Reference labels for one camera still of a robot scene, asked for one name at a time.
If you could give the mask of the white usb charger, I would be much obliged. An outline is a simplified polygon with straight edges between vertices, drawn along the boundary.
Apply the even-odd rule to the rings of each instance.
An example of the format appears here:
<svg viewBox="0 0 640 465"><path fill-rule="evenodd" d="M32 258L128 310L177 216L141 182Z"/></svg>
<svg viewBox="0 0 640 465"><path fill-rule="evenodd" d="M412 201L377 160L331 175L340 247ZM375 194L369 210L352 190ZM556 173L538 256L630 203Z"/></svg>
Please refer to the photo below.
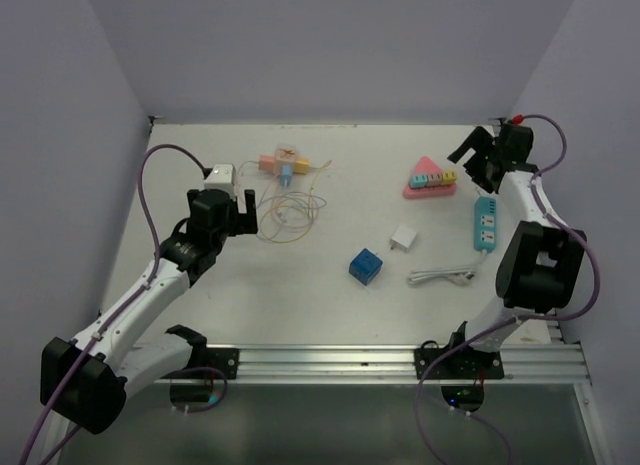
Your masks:
<svg viewBox="0 0 640 465"><path fill-rule="evenodd" d="M407 253L417 238L417 232L409 226L399 225L392 233L389 239L389 245L392 250L401 250Z"/></svg>

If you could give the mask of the yellow usb charger plug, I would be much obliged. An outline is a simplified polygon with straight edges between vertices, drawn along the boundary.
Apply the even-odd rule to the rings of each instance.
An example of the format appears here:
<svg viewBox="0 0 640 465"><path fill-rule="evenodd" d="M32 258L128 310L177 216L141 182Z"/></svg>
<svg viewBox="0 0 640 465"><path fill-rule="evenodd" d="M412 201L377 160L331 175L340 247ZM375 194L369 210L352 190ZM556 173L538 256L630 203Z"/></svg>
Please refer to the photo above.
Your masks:
<svg viewBox="0 0 640 465"><path fill-rule="evenodd" d="M450 187L457 182L457 172L453 170L444 170L441 174L441 183L443 187Z"/></svg>

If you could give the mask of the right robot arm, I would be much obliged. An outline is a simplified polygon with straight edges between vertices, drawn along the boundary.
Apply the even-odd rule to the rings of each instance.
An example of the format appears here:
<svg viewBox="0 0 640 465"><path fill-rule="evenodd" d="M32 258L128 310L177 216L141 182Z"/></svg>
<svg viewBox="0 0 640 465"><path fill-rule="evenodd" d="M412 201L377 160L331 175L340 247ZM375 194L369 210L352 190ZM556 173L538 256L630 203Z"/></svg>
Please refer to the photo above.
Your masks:
<svg viewBox="0 0 640 465"><path fill-rule="evenodd" d="M504 341L528 321L547 321L568 305L583 261L586 236L570 227L547 198L544 169L529 162L534 133L516 115L497 135L476 127L448 159L462 163L482 190L496 194L516 220L498 266L495 296L451 335L441 357L451 374L468 377L499 352Z"/></svg>

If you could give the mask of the teal usb charger plug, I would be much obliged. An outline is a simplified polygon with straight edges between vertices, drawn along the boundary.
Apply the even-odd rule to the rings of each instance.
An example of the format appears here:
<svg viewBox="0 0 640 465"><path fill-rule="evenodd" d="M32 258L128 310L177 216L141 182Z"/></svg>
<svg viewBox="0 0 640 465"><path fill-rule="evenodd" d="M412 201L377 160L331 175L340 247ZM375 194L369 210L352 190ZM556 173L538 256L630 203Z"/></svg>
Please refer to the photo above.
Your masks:
<svg viewBox="0 0 640 465"><path fill-rule="evenodd" d="M429 179L427 174L413 174L409 180L409 187L412 190L418 190L426 188L428 185Z"/></svg>

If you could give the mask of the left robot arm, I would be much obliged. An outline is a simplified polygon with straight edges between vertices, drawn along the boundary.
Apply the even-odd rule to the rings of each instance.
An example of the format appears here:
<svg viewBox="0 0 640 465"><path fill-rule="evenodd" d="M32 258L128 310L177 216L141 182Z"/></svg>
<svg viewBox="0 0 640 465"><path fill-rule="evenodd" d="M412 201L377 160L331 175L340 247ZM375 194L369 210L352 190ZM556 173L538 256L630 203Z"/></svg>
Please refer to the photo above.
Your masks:
<svg viewBox="0 0 640 465"><path fill-rule="evenodd" d="M187 193L190 214L164 240L129 291L72 339L52 339L41 358L40 401L92 434L104 432L126 401L172 373L211 376L206 339L175 325L142 348L135 346L155 319L216 262L227 238L258 231L255 193L246 210L217 189Z"/></svg>

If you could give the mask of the pink triangular power strip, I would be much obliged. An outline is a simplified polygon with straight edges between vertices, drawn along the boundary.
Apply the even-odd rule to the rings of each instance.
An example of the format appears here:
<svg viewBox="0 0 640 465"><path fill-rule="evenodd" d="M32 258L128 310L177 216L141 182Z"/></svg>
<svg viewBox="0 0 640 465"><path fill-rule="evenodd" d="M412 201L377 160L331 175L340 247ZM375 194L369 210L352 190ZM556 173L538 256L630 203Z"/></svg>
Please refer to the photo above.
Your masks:
<svg viewBox="0 0 640 465"><path fill-rule="evenodd" d="M447 197L457 190L457 172L441 168L427 156L422 156L412 170L402 196L406 200Z"/></svg>

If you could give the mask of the blue cube socket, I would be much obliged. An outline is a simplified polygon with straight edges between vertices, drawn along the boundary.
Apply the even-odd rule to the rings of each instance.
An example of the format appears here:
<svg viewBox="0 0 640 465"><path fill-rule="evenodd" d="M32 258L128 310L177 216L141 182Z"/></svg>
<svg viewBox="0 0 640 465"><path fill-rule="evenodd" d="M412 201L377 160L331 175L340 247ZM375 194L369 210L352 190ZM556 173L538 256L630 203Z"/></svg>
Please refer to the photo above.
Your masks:
<svg viewBox="0 0 640 465"><path fill-rule="evenodd" d="M363 248L350 262L348 273L363 286L368 286L376 278L382 266L382 259L367 248Z"/></svg>

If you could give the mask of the beige usb charger plug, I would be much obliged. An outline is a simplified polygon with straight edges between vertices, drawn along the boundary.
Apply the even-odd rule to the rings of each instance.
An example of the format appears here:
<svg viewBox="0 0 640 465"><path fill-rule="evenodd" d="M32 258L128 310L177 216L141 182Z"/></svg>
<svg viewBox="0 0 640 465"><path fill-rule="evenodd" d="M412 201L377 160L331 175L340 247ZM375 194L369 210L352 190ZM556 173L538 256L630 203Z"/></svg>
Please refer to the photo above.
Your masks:
<svg viewBox="0 0 640 465"><path fill-rule="evenodd" d="M441 172L430 173L426 175L426 187L434 188L442 185L443 175Z"/></svg>

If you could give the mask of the teal power strip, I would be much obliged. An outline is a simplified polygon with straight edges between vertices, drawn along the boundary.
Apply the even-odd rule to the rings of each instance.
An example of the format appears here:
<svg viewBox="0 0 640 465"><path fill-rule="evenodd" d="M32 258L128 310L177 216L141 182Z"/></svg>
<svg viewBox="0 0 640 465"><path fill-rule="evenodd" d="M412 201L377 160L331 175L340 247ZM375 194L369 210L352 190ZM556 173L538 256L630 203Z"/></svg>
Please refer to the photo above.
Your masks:
<svg viewBox="0 0 640 465"><path fill-rule="evenodd" d="M491 253L497 244L496 200L480 196L474 204L473 245L478 252Z"/></svg>

